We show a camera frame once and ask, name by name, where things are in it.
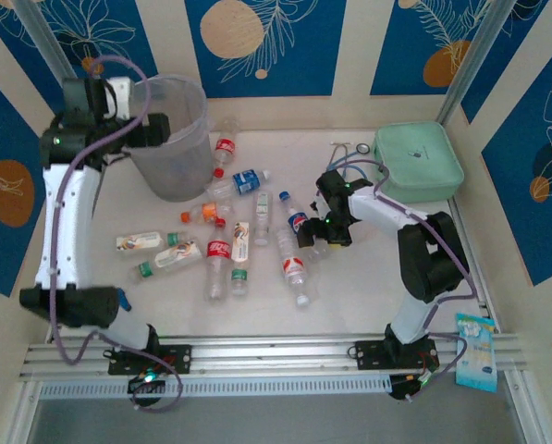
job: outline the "wallpaper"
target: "wallpaper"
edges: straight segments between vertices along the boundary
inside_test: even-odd
[[[209,98],[331,95],[345,0],[186,0]]]
[[[396,0],[371,95],[443,94],[491,0]]]
[[[552,58],[483,150],[522,260],[552,277]]]
[[[85,76],[85,70],[101,54],[124,56],[147,76],[157,74],[135,0],[42,0],[37,5],[79,77]],[[45,102],[60,111],[62,90],[8,0],[0,0],[0,38]],[[131,69],[119,64],[106,64],[97,72],[139,80]]]
[[[499,77],[531,30],[547,0],[518,0],[506,23],[479,68],[471,87],[462,99],[462,109],[469,120],[475,118]]]
[[[38,138],[0,92],[0,293],[9,296],[43,204]]]

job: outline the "red label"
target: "red label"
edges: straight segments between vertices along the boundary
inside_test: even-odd
[[[221,240],[213,240],[208,243],[208,257],[220,256],[230,259],[230,245]]]
[[[224,150],[233,154],[235,152],[235,143],[229,139],[220,139],[216,143],[216,150]]]
[[[304,271],[304,264],[302,260],[298,257],[290,257],[289,259],[284,260],[284,274],[285,275],[296,275]]]

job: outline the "translucent bin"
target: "translucent bin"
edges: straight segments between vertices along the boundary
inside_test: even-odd
[[[212,180],[214,165],[208,138],[208,103],[202,86],[177,75],[149,80],[149,113],[165,113],[171,136],[158,147],[126,148],[154,193],[170,202],[193,199]],[[144,102],[142,82],[135,85],[130,109],[136,116]]]

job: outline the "white floor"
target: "white floor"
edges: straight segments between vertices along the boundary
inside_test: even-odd
[[[357,142],[371,144],[373,138],[373,131],[357,130],[242,133],[237,143],[237,159],[227,174],[247,168],[269,169],[272,180],[268,188],[275,195],[273,226],[284,225],[286,218],[277,195],[289,191],[303,203],[310,216],[309,204],[316,192],[314,183],[332,153],[330,142],[353,142],[355,146]],[[364,168],[372,171],[368,165]],[[180,213],[203,200],[203,197],[188,203],[160,200],[130,160],[114,164],[105,175],[93,220],[95,283],[123,288],[133,306],[132,313],[154,325],[160,335],[382,333],[399,309],[405,289],[399,276],[397,241],[365,223],[354,226],[354,243],[349,248],[339,249],[327,261],[311,267],[316,299],[306,310],[296,308],[284,284],[274,242],[268,247],[251,249],[250,293],[243,299],[229,296],[220,305],[206,302],[202,296],[203,264],[170,277],[151,279],[140,286],[130,284],[129,268],[142,258],[120,257],[114,248],[115,236],[147,229],[182,230]],[[251,205],[251,196],[237,200],[240,220],[251,216]],[[431,213],[449,211],[446,202],[417,207]],[[197,235],[203,245],[213,230],[211,226],[185,229]],[[457,293],[468,291],[463,283]],[[456,331],[456,312],[479,315],[479,308],[476,302],[444,304],[431,329]]]

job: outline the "bottle label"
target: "bottle label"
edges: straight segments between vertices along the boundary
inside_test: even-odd
[[[230,245],[222,240],[212,240],[208,243],[208,257],[226,257],[230,259]]]
[[[260,185],[259,178],[252,169],[235,174],[232,178],[235,181],[239,194],[245,194],[247,192],[257,190]]]
[[[182,261],[187,257],[202,256],[202,252],[194,241],[183,242],[179,245],[169,248],[160,252],[154,257],[154,263],[159,268],[172,265],[176,262]]]
[[[284,277],[296,276],[304,272],[304,263],[299,257],[293,256],[283,262]]]
[[[288,219],[288,223],[294,230],[294,234],[298,234],[298,230],[301,229],[301,225],[309,220],[309,218],[303,212],[296,213]]]
[[[257,194],[257,206],[255,207],[255,213],[257,215],[266,215],[269,213],[269,194],[260,191]]]
[[[230,280],[247,280],[247,270],[239,270],[235,268],[232,270]]]
[[[142,262],[138,265],[138,269],[143,278],[149,278],[153,275],[153,270],[150,268],[150,262]]]
[[[158,231],[120,236],[116,238],[116,248],[119,252],[157,248],[161,245],[162,240]]]
[[[202,205],[202,217],[204,222],[213,222],[216,219],[216,203],[209,202]]]
[[[231,154],[235,152],[235,143],[229,139],[218,139],[216,150],[228,151]]]
[[[168,243],[169,247],[174,247],[179,243],[179,233],[168,233],[166,235],[166,243]]]
[[[237,222],[232,240],[232,260],[243,263],[249,260],[249,222]]]

